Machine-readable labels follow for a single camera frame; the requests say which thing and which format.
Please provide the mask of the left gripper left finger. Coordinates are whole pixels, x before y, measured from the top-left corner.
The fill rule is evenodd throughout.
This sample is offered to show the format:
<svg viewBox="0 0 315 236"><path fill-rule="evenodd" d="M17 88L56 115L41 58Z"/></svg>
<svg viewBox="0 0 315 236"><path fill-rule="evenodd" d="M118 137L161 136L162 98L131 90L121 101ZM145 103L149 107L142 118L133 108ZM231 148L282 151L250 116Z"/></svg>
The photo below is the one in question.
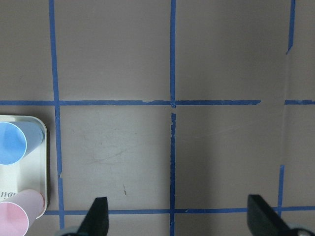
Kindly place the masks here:
<svg viewBox="0 0 315 236"><path fill-rule="evenodd" d="M109 211L106 197L95 198L76 232L77 236L106 236L109 231Z"/></svg>

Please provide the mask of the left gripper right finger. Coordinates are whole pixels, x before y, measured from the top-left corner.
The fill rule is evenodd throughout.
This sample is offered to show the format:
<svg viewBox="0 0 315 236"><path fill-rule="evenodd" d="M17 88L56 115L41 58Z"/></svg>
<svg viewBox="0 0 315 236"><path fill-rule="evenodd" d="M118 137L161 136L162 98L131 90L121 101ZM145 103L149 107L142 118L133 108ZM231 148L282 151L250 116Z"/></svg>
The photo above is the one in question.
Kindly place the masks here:
<svg viewBox="0 0 315 236"><path fill-rule="evenodd" d="M248 195L247 225L252 236L298 235L298 230L291 229L258 194Z"/></svg>

